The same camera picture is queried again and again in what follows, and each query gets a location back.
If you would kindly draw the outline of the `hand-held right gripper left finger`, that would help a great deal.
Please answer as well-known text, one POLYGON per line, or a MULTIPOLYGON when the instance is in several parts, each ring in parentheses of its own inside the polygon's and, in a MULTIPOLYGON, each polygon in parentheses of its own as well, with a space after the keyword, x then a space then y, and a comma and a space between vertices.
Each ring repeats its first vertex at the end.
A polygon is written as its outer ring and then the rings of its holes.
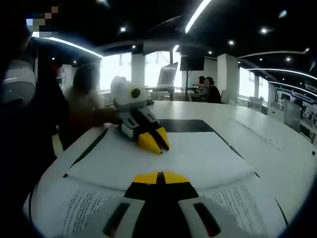
POLYGON ((144 200, 116 197, 94 212, 95 238, 131 238, 144 200))

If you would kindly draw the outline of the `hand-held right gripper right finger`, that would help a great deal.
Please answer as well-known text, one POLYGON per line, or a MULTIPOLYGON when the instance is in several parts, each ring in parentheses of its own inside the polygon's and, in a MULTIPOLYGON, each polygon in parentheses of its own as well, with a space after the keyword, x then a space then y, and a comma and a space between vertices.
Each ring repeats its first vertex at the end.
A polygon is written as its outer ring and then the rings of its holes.
POLYGON ((178 201, 193 238, 236 238, 236 220, 221 205, 205 197, 178 201))

